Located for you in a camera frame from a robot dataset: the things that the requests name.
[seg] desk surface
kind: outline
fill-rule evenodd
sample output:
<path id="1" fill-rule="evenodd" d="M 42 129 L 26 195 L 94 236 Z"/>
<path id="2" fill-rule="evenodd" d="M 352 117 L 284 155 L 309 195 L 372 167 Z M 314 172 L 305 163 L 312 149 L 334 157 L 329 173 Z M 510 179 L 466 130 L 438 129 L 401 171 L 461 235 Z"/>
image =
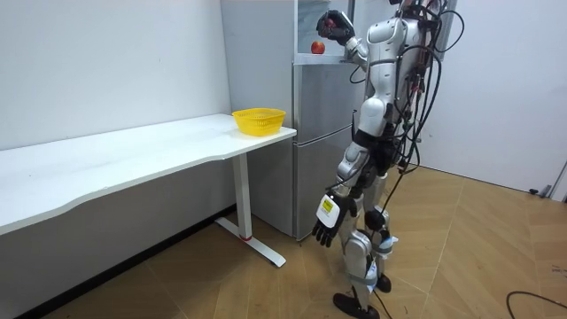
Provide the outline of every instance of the desk surface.
<path id="1" fill-rule="evenodd" d="M 0 235 L 88 200 L 296 135 L 247 136 L 232 116 L 124 129 L 0 152 Z"/>

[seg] yellow basket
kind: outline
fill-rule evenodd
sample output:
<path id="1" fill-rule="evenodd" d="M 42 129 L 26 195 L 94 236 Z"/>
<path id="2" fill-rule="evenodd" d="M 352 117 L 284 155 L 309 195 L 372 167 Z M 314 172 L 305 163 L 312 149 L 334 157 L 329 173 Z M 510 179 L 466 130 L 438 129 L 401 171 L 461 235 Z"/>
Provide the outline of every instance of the yellow basket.
<path id="1" fill-rule="evenodd" d="M 276 109 L 254 108 L 232 113 L 238 129 L 251 136 L 277 133 L 284 122 L 285 112 Z"/>

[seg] white desk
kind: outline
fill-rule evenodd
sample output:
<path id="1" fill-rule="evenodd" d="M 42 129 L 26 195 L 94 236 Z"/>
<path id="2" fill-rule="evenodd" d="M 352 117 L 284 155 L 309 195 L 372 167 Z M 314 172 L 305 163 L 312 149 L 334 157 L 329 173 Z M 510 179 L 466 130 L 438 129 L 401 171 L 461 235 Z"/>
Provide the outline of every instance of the white desk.
<path id="1" fill-rule="evenodd" d="M 284 257 L 252 237 L 246 153 L 295 135 L 281 128 L 247 136 L 232 116 L 215 114 L 1 151 L 0 235 L 163 175 L 233 158 L 238 227 L 217 222 L 281 267 Z"/>

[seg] desk leg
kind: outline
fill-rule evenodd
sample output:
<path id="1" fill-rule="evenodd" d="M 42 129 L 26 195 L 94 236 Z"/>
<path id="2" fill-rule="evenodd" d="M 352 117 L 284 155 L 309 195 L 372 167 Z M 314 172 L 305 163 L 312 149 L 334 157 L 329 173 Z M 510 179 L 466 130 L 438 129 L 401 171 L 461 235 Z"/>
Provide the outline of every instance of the desk leg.
<path id="1" fill-rule="evenodd" d="M 258 253 L 264 255 L 264 257 L 272 261 L 277 267 L 282 267 L 285 263 L 285 258 L 252 236 L 252 214 L 250 212 L 250 190 L 248 188 L 248 164 L 246 162 L 246 154 L 232 158 L 232 166 L 234 168 L 234 185 L 237 191 L 238 227 L 226 218 L 219 218 L 216 222 L 235 236 L 240 237 L 245 243 L 258 251 Z"/>

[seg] yellow label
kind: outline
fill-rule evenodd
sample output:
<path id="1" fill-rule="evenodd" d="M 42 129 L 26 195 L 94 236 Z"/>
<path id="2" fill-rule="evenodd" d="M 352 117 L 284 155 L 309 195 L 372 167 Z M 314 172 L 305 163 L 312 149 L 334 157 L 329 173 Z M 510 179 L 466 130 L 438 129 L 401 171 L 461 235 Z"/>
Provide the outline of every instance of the yellow label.
<path id="1" fill-rule="evenodd" d="M 322 208 L 327 211 L 327 214 L 330 213 L 330 210 L 333 208 L 333 205 L 329 202 L 329 200 L 325 199 L 322 202 Z"/>

